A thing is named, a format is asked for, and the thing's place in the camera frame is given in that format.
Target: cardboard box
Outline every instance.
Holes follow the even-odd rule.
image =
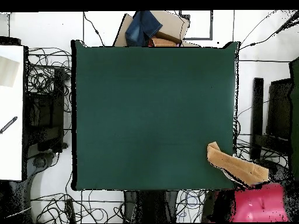
[[[163,25],[155,37],[159,39],[170,40],[176,44],[181,44],[186,34],[189,21],[164,10],[151,10],[151,13],[156,17],[157,21]],[[127,46],[125,33],[132,21],[133,18],[130,15],[124,15],[123,21],[119,28],[119,33],[116,36],[113,46]]]
[[[183,41],[180,46],[182,46],[182,47],[200,47],[200,45],[192,44],[192,43],[185,42],[185,41]]]

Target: white floor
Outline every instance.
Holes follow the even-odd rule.
[[[214,10],[213,20],[213,41],[192,41],[207,47],[223,47],[229,41],[243,41],[252,29],[272,10]],[[86,17],[93,21],[98,29],[103,42],[106,46],[111,46],[119,29],[119,25],[126,12],[86,12]],[[265,19],[245,40],[242,47],[266,39],[277,30],[290,17],[289,10],[278,10]],[[8,26],[4,23],[7,18],[0,15],[0,36],[8,35]],[[289,78],[289,68],[287,61],[292,61],[299,56],[299,27],[295,26],[270,38],[262,44],[247,47],[240,51],[239,59],[239,98],[238,112],[251,106],[252,82],[254,78],[264,79],[264,101],[269,97],[269,85],[271,81]],[[83,24],[82,12],[39,12],[39,13],[12,13],[10,22],[10,36],[22,40],[22,45],[29,48],[35,47],[57,47],[71,52],[70,41],[72,39],[83,40],[88,46],[101,46],[99,37],[94,32],[89,22]],[[285,61],[285,62],[256,62],[243,60],[264,60],[264,61]],[[266,129],[267,103],[264,104],[264,126]],[[248,110],[240,115],[241,133],[250,133],[251,111]],[[65,116],[65,128],[70,125],[70,116]],[[248,141],[248,136],[241,138]],[[71,133],[67,133],[64,141],[71,144]],[[45,172],[36,176],[32,185],[32,198],[44,195],[63,193],[65,185],[72,170],[71,146],[60,154],[58,164]],[[81,193],[72,191],[70,186],[67,188],[75,200],[81,199]],[[90,191],[83,192],[83,200],[88,200]],[[94,201],[113,201],[113,202],[92,202],[92,208],[104,208],[109,216],[114,215],[113,207],[118,207],[123,201],[121,191],[94,191],[91,194]],[[47,205],[45,201],[32,202],[32,213],[34,218]],[[188,222],[194,218],[197,210],[181,215],[179,222]],[[101,218],[102,214],[95,212],[96,218]],[[83,223],[92,223],[91,217],[87,216],[82,220]],[[121,222],[115,217],[109,222]]]

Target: desk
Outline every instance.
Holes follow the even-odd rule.
[[[0,85],[0,129],[18,117],[0,135],[0,180],[22,180],[24,47],[0,45],[0,56],[19,63],[13,87]]]

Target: black cable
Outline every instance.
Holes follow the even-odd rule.
[[[238,114],[237,118],[239,118],[239,116],[240,116],[242,113],[244,113],[244,112],[248,111],[248,110],[249,110],[249,109],[251,109],[252,107],[250,107],[250,108],[247,108],[246,110],[244,110],[244,111],[240,112],[240,113]]]
[[[113,208],[113,211],[115,212],[115,214],[114,214],[113,216],[109,217],[105,223],[108,223],[109,220],[111,220],[111,219],[114,218],[115,216],[118,216],[118,217],[119,217],[118,213],[119,213],[120,211],[122,211],[122,207],[123,207],[124,204],[125,204],[125,202],[122,203],[122,204],[119,206],[119,208],[118,208],[119,211],[118,211],[118,212],[115,212],[115,210],[114,210],[115,207],[114,207],[114,208]]]
[[[259,60],[259,59],[240,59],[239,62],[278,62],[290,63],[291,61],[278,61],[278,60]]]
[[[244,41],[248,38],[248,36],[257,28],[258,25],[260,25],[265,19],[267,19],[270,15],[274,14],[277,10],[272,11],[264,19],[262,19],[252,30],[251,32],[246,36],[246,38],[242,41],[241,45],[244,43]]]
[[[39,198],[35,198],[35,199],[31,199],[31,201],[35,201],[35,200],[39,200],[39,199],[42,199],[42,198],[45,198],[45,197],[52,197],[52,196],[58,196],[58,195],[64,195],[64,193],[55,193],[55,194],[51,194],[51,195],[46,195],[46,196],[42,196],[42,197],[39,197]]]
[[[38,51],[38,50],[44,50],[44,49],[58,49],[60,50],[62,53],[66,53],[68,55],[72,55],[70,54],[68,51],[64,51],[60,48],[57,48],[57,47],[43,47],[43,48],[30,48],[30,49],[33,49],[33,50],[29,50],[29,52],[33,52],[33,51]]]
[[[292,26],[295,26],[297,24],[299,24],[299,21],[297,22],[294,22],[294,23],[291,23],[292,21],[296,20],[299,18],[299,11],[296,11],[296,13],[291,17],[289,18],[283,25],[281,25],[274,33],[272,33],[267,39],[263,40],[263,41],[260,41],[260,42],[257,42],[257,43],[251,43],[249,45],[246,45],[245,47],[242,47],[240,48],[240,51],[246,47],[249,47],[249,46],[255,46],[257,44],[260,44],[260,43],[264,43],[265,41],[267,41],[268,39],[270,39],[273,35],[275,34],[278,34],[280,33],[282,30],[284,29],[287,29],[287,28],[290,28]]]
[[[64,68],[65,69],[65,74],[68,75],[68,73],[71,73],[71,68],[70,68],[70,60],[69,60],[69,55],[68,52],[63,51],[59,49],[59,51],[52,52],[51,54],[46,54],[44,51],[45,48],[38,48],[36,50],[42,50],[43,54],[35,54],[34,56],[39,57],[39,60],[33,64],[29,63],[29,91],[32,92],[32,89],[37,90],[38,93],[52,93],[53,88],[52,84],[54,83],[54,68]],[[48,64],[48,57],[49,56],[55,56],[56,53],[64,53],[65,56],[67,56],[67,60],[64,61],[63,63],[54,61],[51,65]]]
[[[31,199],[31,201],[50,201],[49,199]],[[109,201],[109,200],[90,200],[90,202],[111,202],[111,203],[122,203],[124,201]]]
[[[80,223],[82,223],[82,206],[83,206],[82,200],[83,200],[83,191],[81,190],[81,221],[80,221]]]
[[[84,211],[86,211],[86,212],[88,213],[87,215],[90,215],[90,216],[92,217],[92,219],[95,221],[95,223],[98,223],[98,222],[97,222],[97,220],[94,218],[94,216],[92,215],[92,212],[95,211],[95,210],[101,210],[102,213],[103,213],[103,212],[106,212],[104,209],[94,209],[93,211],[89,212],[88,209],[85,207],[84,204],[82,204],[82,203],[80,203],[80,202],[78,202],[78,201],[75,201],[69,194],[58,193],[58,194],[53,194],[53,195],[62,195],[62,196],[61,196],[59,199],[55,199],[55,198],[52,198],[52,199],[51,199],[51,201],[49,202],[49,204],[46,205],[46,207],[44,207],[44,209],[42,210],[42,212],[37,216],[37,220],[36,220],[37,223],[39,223],[39,220],[40,220],[41,216],[42,216],[43,214],[45,214],[46,212],[48,212],[48,213],[52,216],[52,219],[51,219],[51,220],[48,220],[47,222],[53,221],[54,224],[57,224],[57,219],[59,219],[59,220],[60,220],[60,223],[69,223],[68,220],[67,220],[67,221],[64,221],[64,220],[62,220],[61,217],[60,217],[62,214],[65,214],[66,217],[68,217],[68,216],[69,216],[69,215],[68,215],[68,211],[66,210],[66,208],[65,208],[64,210],[61,209],[61,208],[59,207],[59,205],[57,204],[57,202],[58,202],[59,200],[61,200],[62,198],[64,199],[63,201],[64,201],[64,203],[65,203],[65,202],[66,202],[66,197],[69,197],[69,198],[72,200],[72,202],[74,202],[74,203],[79,204],[80,206],[82,206],[82,207],[85,209]],[[50,210],[52,210],[52,209],[54,209],[54,210],[58,213],[58,216],[57,216],[56,218],[55,218],[54,215],[50,212]],[[82,221],[82,218],[84,218],[84,217],[86,217],[86,216],[82,216],[82,217],[80,217],[80,220],[78,220],[77,222],[81,222],[81,221]]]
[[[185,24],[185,22],[182,20],[182,18],[175,12],[175,14],[179,17],[179,19],[183,22],[183,24],[182,24],[182,27],[180,28],[180,36],[182,35],[182,30],[183,30],[183,26],[184,26],[184,24]]]
[[[55,164],[53,164],[53,165],[51,165],[50,167],[54,167],[57,163],[58,163],[58,161],[59,161],[59,157],[60,157],[60,153],[58,153],[58,156],[57,156],[57,161],[56,161],[56,163]]]
[[[93,212],[95,212],[95,211],[97,211],[97,210],[101,210],[101,212],[102,212],[102,214],[103,214],[103,209],[99,209],[99,208],[95,208],[95,209],[87,209],[87,210],[83,210],[82,211],[82,213],[83,212],[87,212],[88,214],[87,215],[84,215],[84,216],[82,216],[82,219],[83,218],[85,218],[85,217],[87,217],[87,216],[89,216],[90,214],[92,214]],[[75,215],[77,216],[77,217],[79,217],[80,219],[79,220],[77,220],[76,222],[80,222],[81,221],[81,212],[80,213],[75,213]],[[104,218],[104,214],[103,214],[103,216],[102,216],[102,218],[101,219],[96,219],[96,221],[101,221],[102,219]]]
[[[103,40],[102,40],[102,38],[101,38],[101,36],[100,36],[100,34],[99,34],[99,31],[97,31],[96,28],[94,27],[93,23],[92,23],[90,20],[88,20],[88,19],[86,18],[85,12],[83,12],[83,15],[84,15],[85,20],[87,20],[88,22],[91,23],[93,29],[95,29],[96,34],[100,37],[100,41],[102,42],[102,45],[105,46],[104,43],[103,43]]]
[[[95,208],[95,209],[92,210],[92,208],[91,208],[91,194],[92,194],[92,192],[93,192],[93,190],[88,195],[89,213],[92,213],[92,212],[94,212],[96,210],[100,210],[101,213],[102,213],[102,218],[101,219],[96,219],[96,220],[97,221],[101,221],[104,218],[104,213],[103,212],[106,213],[106,216],[107,216],[107,219],[108,219],[108,214],[107,214],[107,212],[105,210],[103,210],[101,208]]]
[[[180,195],[180,201],[177,203],[176,209],[175,209],[175,215],[179,217],[179,221],[181,218],[183,218],[183,222],[185,222],[185,217],[187,216],[187,213],[185,210],[187,210],[190,223],[195,222],[197,218],[202,213],[202,207],[204,205],[205,197],[206,197],[207,190],[198,190],[198,192],[194,190],[182,190],[182,193]],[[196,203],[190,203],[189,198],[195,198]],[[191,217],[190,210],[191,209],[198,209],[197,213]]]
[[[71,172],[71,175],[69,176],[69,179],[68,179],[67,184],[65,185],[65,193],[66,193],[66,194],[68,194],[67,186],[68,186],[69,181],[71,180],[71,177],[72,177],[72,172]]]
[[[68,95],[69,102],[72,104],[72,92]]]
[[[264,43],[265,41],[267,41],[268,39],[270,39],[274,34],[276,34],[276,31],[274,33],[272,33],[267,39],[263,40],[263,41],[260,41],[260,42],[257,42],[257,43],[251,43],[249,45],[246,45],[245,47],[242,47],[240,48],[240,51],[246,47],[249,47],[249,46],[255,46],[257,44],[260,44],[260,43]]]

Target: tangled wires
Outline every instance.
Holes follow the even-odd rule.
[[[105,211],[103,208],[92,208],[91,207],[91,201],[90,196],[93,191],[89,193],[88,196],[88,204],[89,207],[86,207],[82,199],[81,201],[74,200],[67,192],[67,185],[69,181],[71,180],[72,173],[69,177],[69,180],[65,186],[65,193],[57,193],[52,195],[47,195],[39,198],[32,199],[31,201],[49,201],[49,203],[43,208],[40,214],[36,217],[36,223],[52,223],[52,224],[70,224],[70,223],[82,223],[83,218],[90,216],[94,223],[109,223],[109,221],[114,218],[115,216],[118,216],[122,220],[124,220],[124,213],[123,213],[123,206],[124,202],[120,204],[119,207],[114,207],[114,215],[108,216],[107,211]],[[51,200],[46,200],[46,197],[52,197]],[[67,201],[71,201],[74,206],[81,207],[81,210],[78,212],[75,212],[74,209],[72,209]],[[95,211],[100,212],[101,216],[99,218],[96,218],[93,214]],[[50,219],[42,221],[41,217],[43,215],[47,215],[47,218],[50,216]]]
[[[29,76],[27,82],[28,94],[37,93],[40,95],[54,96],[54,85],[55,85],[55,69],[63,69],[63,88],[61,92],[64,96],[64,112],[71,115],[71,54],[59,48],[32,48],[29,49]],[[33,102],[34,105],[34,119],[40,124],[43,117],[40,115],[40,109],[43,106],[41,101]]]
[[[182,190],[176,206],[178,222],[200,222],[207,190]]]

